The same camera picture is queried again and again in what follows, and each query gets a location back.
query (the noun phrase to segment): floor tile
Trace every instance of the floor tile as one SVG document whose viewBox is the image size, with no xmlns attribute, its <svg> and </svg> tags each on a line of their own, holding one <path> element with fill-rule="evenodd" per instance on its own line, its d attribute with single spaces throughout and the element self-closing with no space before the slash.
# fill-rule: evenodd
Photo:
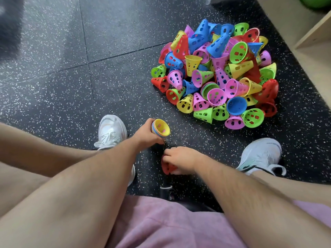
<svg viewBox="0 0 331 248">
<path fill-rule="evenodd" d="M 172 130 L 166 147 L 192 147 L 232 167 L 238 166 L 241 153 L 250 142 L 261 137 L 276 138 L 283 146 L 282 163 L 289 178 L 330 180 L 330 111 L 276 30 L 266 31 L 272 32 L 267 35 L 272 40 L 267 49 L 278 63 L 276 78 L 280 89 L 276 100 L 278 114 L 265 119 L 260 127 L 233 131 L 225 128 L 224 122 L 214 120 L 210 125 L 195 119 L 193 114 L 178 111 L 150 82 L 150 69 L 158 65 L 162 45 L 89 64 L 97 117 L 101 119 L 107 113 L 118 115 L 129 135 L 149 117 L 161 118 Z M 171 183 L 181 198 L 219 209 L 209 189 L 196 176 L 163 174 L 160 165 L 163 149 L 153 146 L 138 155 L 137 178 L 128 192 L 158 196 L 160 185 Z"/>
<path fill-rule="evenodd" d="M 172 41 L 186 24 L 228 22 L 206 0 L 81 0 L 88 61 Z"/>
<path fill-rule="evenodd" d="M 0 88 L 0 121 L 49 142 L 92 149 L 97 141 L 88 66 Z"/>
<path fill-rule="evenodd" d="M 79 0 L 5 1 L 0 86 L 87 62 Z"/>
</svg>

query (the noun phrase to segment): shoe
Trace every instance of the shoe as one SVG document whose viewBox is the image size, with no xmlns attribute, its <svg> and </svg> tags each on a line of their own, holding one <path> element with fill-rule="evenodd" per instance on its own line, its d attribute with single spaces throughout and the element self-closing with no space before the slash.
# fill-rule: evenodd
<svg viewBox="0 0 331 248">
<path fill-rule="evenodd" d="M 286 175 L 285 167 L 278 165 L 282 155 L 280 143 L 272 138 L 260 138 L 251 142 L 243 151 L 241 161 L 236 168 L 250 175 L 253 171 L 263 170 L 275 175 L 276 168 L 282 169 L 282 175 Z"/>
<path fill-rule="evenodd" d="M 98 150 L 112 148 L 127 139 L 127 130 L 118 116 L 106 115 L 100 121 L 98 137 L 99 141 L 94 144 L 94 147 Z M 129 185 L 133 182 L 135 175 L 136 169 L 132 166 Z"/>
</svg>

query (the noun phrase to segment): pile of colorful cones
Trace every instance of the pile of colorful cones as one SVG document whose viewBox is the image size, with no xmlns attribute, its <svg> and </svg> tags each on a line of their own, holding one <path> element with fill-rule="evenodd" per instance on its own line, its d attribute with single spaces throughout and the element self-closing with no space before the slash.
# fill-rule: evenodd
<svg viewBox="0 0 331 248">
<path fill-rule="evenodd" d="M 210 124 L 225 121 L 233 130 L 258 127 L 277 113 L 276 63 L 262 51 L 267 43 L 248 23 L 204 19 L 163 47 L 151 82 L 183 113 Z"/>
</svg>

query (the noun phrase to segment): person's right hand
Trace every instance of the person's right hand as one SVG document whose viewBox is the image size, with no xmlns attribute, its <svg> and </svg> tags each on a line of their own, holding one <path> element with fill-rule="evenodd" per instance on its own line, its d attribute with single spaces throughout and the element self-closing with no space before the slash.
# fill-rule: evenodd
<svg viewBox="0 0 331 248">
<path fill-rule="evenodd" d="M 197 150 L 188 147 L 172 147 L 164 151 L 163 161 L 178 167 L 177 170 L 171 172 L 175 175 L 184 175 L 195 173 L 196 165 L 202 163 L 207 158 L 206 155 Z"/>
</svg>

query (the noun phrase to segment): pink clothing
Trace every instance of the pink clothing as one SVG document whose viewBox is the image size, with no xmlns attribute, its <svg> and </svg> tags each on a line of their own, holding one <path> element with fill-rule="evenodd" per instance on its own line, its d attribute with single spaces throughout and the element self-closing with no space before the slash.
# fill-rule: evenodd
<svg viewBox="0 0 331 248">
<path fill-rule="evenodd" d="M 331 209 L 322 204 L 296 205 L 331 227 Z M 247 247 L 224 214 L 190 212 L 163 199 L 126 196 L 106 248 Z"/>
</svg>

